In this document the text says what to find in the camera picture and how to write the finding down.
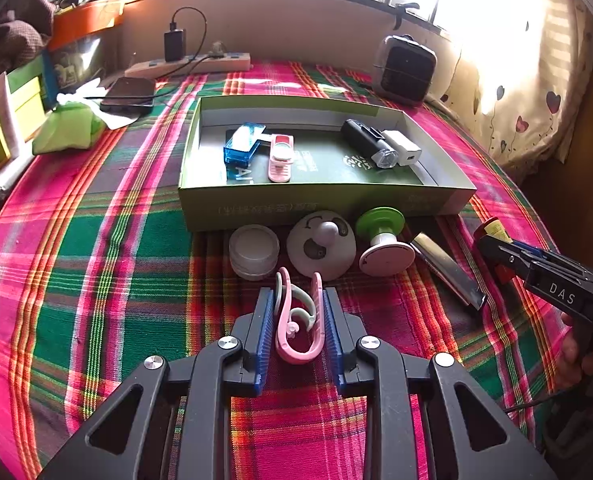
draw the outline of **metal screw head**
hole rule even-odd
[[[156,370],[163,366],[163,358],[160,355],[150,355],[143,364],[148,370]]]
[[[226,335],[218,340],[218,346],[220,346],[223,350],[229,350],[230,348],[234,348],[239,343],[239,340],[235,338],[233,335]]]
[[[374,350],[375,348],[379,348],[380,344],[381,341],[379,338],[374,337],[373,335],[366,335],[361,338],[361,346],[363,348]]]
[[[449,368],[454,364],[454,357],[446,352],[441,352],[434,356],[434,361],[443,368]]]

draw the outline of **pink round base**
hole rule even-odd
[[[358,267],[369,276],[393,276],[414,261],[414,249],[403,242],[380,244],[361,254]]]

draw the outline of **black cable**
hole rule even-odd
[[[190,70],[188,71],[188,73],[185,74],[185,76],[188,76],[190,74],[192,74],[192,72],[194,72],[194,69],[199,66],[202,62],[204,62],[206,59],[219,59],[219,56],[205,56],[202,57],[201,59],[199,59],[198,61],[196,61],[195,65],[190,68]],[[189,63],[185,63],[185,65],[183,66],[179,66],[178,68],[175,69],[176,70],[180,70],[181,68],[185,67],[189,65]],[[147,101],[149,99],[156,99],[157,97],[165,97],[168,96],[170,94],[174,94],[174,92],[176,92],[178,89],[180,88],[180,85],[173,88],[172,90],[169,90],[168,92],[164,92],[162,94],[152,94],[152,95],[111,95],[111,96],[106,96],[106,97],[86,97],[86,99],[129,99],[131,101],[137,101],[137,102],[142,102],[142,101]]]
[[[512,413],[512,412],[517,412],[518,410],[526,410],[527,408],[533,408],[534,406],[538,406],[539,404],[547,402],[548,400],[552,400],[552,399],[555,399],[556,397],[560,397],[565,394],[568,394],[575,387],[576,386],[567,388],[566,390],[561,390],[559,392],[556,392],[555,394],[548,395],[547,397],[544,397],[543,399],[533,400],[532,402],[525,402],[523,404],[517,404],[515,406],[510,406],[509,408],[504,408],[503,411],[506,413]]]
[[[198,45],[198,48],[196,49],[194,56],[192,56],[192,58],[187,63],[175,68],[174,70],[170,70],[169,72],[164,73],[163,75],[160,75],[159,77],[167,77],[168,75],[173,74],[177,70],[180,70],[181,68],[184,68],[187,65],[189,65],[190,63],[192,63],[193,60],[196,59],[196,56],[198,56],[198,53],[201,52],[201,49],[203,48],[203,44],[206,42],[206,36],[208,35],[208,19],[206,18],[205,14],[203,14],[203,12],[201,10],[196,9],[196,7],[179,7],[177,10],[175,10],[174,14],[172,15],[172,19],[170,20],[170,30],[176,29],[176,22],[174,21],[174,18],[176,17],[176,13],[179,12],[179,10],[183,10],[183,9],[196,10],[196,12],[198,12],[203,17],[203,37],[201,38],[201,43]]]
[[[174,11],[174,14],[172,15],[172,19],[170,20],[170,30],[175,30],[176,29],[176,22],[174,21],[174,18],[176,18],[177,12],[179,12],[179,10],[183,10],[183,9],[191,9],[191,10],[196,10],[196,12],[198,12],[202,17],[203,17],[203,37],[201,38],[201,43],[198,45],[198,48],[196,49],[196,52],[194,53],[194,56],[192,56],[192,58],[190,60],[188,60],[187,63],[183,63],[180,66],[177,66],[176,68],[170,70],[169,72],[166,72],[164,74],[161,74],[160,76],[157,76],[157,79],[160,79],[162,77],[167,77],[170,76],[171,74],[174,74],[175,72],[178,72],[179,70],[181,70],[182,68],[185,68],[187,65],[189,65],[190,63],[192,63],[195,59],[196,56],[198,56],[198,53],[201,52],[201,49],[203,48],[203,44],[206,42],[206,36],[208,35],[208,19],[206,18],[205,14],[203,13],[202,10],[196,9],[196,7],[179,7],[177,10]],[[219,59],[220,57],[223,56],[216,56],[216,55],[208,55],[205,56],[203,59],[200,59],[188,72],[187,75],[190,75],[192,73],[192,71],[199,65],[199,63],[204,62],[206,59]],[[179,87],[176,87],[175,89],[170,90],[169,92],[165,92],[163,94],[152,94],[150,96],[147,95],[143,95],[143,96],[126,96],[126,95],[117,95],[117,96],[109,96],[107,97],[107,99],[131,99],[131,100],[136,100],[138,103],[142,102],[142,101],[147,101],[149,99],[156,99],[157,97],[165,97],[167,95],[173,94],[174,92],[177,91],[177,89],[179,89]]]
[[[593,379],[593,374],[586,376],[585,379],[586,380]],[[525,402],[524,404],[517,404],[516,406],[510,406],[509,408],[504,408],[503,411],[506,413],[512,413],[512,412],[517,412],[518,410],[526,410],[527,408],[533,408],[534,406],[538,406],[539,404],[547,402],[548,400],[556,399],[557,397],[562,397],[563,395],[569,394],[572,390],[578,388],[580,385],[581,385],[581,383],[575,384],[574,386],[571,386],[571,387],[567,388],[566,390],[561,390],[554,394],[548,395],[547,397],[544,397],[543,399],[533,400],[532,402]]]

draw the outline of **brown cloth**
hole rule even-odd
[[[13,10],[0,16],[0,74],[41,53],[52,37],[55,10],[48,0],[30,0],[19,19]]]

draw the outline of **blue gripper pad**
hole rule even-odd
[[[323,306],[325,309],[325,350],[332,379],[339,394],[345,387],[345,375],[343,374],[343,352],[340,346],[339,332],[332,314],[331,304],[327,290],[323,290]]]
[[[265,381],[268,378],[268,366],[270,365],[270,352],[272,351],[272,342],[274,340],[274,292],[270,291],[265,302],[265,309],[262,312],[254,311],[254,317],[259,316],[260,326],[258,335],[258,345],[254,355],[254,389],[257,395],[263,392]],[[254,325],[258,319],[252,321],[253,327],[250,328],[250,335],[253,332]]]

